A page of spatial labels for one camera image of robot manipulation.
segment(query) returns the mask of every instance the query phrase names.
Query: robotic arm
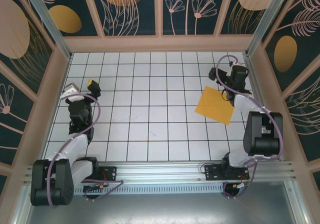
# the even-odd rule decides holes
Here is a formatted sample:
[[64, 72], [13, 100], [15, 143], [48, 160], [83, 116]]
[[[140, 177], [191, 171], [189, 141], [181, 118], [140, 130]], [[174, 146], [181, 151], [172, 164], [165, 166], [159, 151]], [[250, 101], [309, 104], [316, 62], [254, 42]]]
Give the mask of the robotic arm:
[[[238, 63], [230, 62], [228, 72], [221, 69], [212, 68], [209, 78], [217, 80], [217, 71], [220, 80], [229, 88], [241, 93], [250, 95], [251, 92], [245, 89], [246, 78], [249, 70]], [[247, 124], [243, 137], [243, 148], [226, 153], [219, 165], [206, 165], [205, 173], [207, 180], [240, 180], [241, 176], [249, 179], [247, 163], [257, 160], [270, 160], [280, 152], [280, 137], [275, 125], [271, 122], [264, 111], [248, 97], [236, 94], [228, 89], [226, 98], [235, 108], [239, 109], [243, 115], [247, 116]], [[267, 112], [275, 120], [283, 133], [283, 117], [277, 112]]]
[[[99, 85], [90, 80], [89, 96], [98, 99], [100, 96]], [[65, 87], [60, 98], [79, 94], [79, 88], [71, 83]], [[81, 135], [77, 135], [93, 124], [91, 103], [94, 101], [86, 96], [71, 96], [65, 100], [69, 104], [70, 113], [69, 144], [58, 153], [58, 158], [52, 166], [50, 175], [50, 197], [54, 205], [68, 205], [74, 195], [74, 188], [84, 179], [105, 180], [101, 177], [99, 164], [96, 157], [81, 157], [78, 155], [87, 148], [94, 136], [94, 128]], [[32, 167], [31, 203], [33, 206], [49, 205], [47, 194], [47, 180], [50, 163], [56, 153], [46, 159], [37, 160]]]

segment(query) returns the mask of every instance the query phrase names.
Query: white grid floor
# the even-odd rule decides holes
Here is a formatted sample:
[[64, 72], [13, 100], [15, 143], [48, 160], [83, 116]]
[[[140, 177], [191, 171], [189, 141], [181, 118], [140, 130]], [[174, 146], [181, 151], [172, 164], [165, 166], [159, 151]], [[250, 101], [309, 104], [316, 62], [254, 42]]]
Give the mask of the white grid floor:
[[[91, 144], [80, 156], [99, 161], [220, 160], [242, 147], [246, 117], [234, 110], [230, 125], [195, 112], [206, 86], [222, 90], [208, 73], [226, 52], [75, 53], [66, 84], [82, 93], [99, 83], [101, 116]], [[244, 62], [242, 53], [229, 52]], [[227, 71], [229, 60], [219, 67]], [[246, 88], [251, 90], [249, 79]], [[93, 109], [93, 119], [97, 108]], [[68, 105], [59, 104], [46, 157], [68, 137]]]

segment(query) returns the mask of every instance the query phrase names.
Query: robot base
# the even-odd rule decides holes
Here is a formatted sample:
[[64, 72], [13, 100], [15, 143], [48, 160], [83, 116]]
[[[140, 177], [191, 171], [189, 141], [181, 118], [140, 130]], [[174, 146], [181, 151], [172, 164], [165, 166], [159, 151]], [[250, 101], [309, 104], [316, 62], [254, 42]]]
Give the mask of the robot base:
[[230, 166], [229, 153], [225, 154], [220, 164], [204, 165], [204, 172], [207, 181], [241, 180], [241, 176], [247, 180], [250, 178], [247, 168]]

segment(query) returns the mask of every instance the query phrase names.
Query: yellow square cloth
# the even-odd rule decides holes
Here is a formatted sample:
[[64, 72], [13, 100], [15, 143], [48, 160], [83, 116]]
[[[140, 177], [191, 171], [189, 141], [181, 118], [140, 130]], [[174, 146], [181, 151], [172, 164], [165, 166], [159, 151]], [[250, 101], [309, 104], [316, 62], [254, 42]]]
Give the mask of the yellow square cloth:
[[230, 104], [227, 94], [206, 86], [195, 112], [220, 123], [229, 125], [235, 107]]

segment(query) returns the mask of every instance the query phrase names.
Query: yellow cloth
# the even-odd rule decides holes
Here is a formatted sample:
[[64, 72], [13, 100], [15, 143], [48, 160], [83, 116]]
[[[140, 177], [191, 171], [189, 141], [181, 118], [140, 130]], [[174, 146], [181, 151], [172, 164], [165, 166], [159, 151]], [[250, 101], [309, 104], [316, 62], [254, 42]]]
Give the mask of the yellow cloth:
[[[227, 99], [226, 93], [223, 93], [223, 98]], [[221, 96], [221, 91], [206, 86], [195, 112], [220, 123], [229, 125], [235, 107], [223, 98]]]

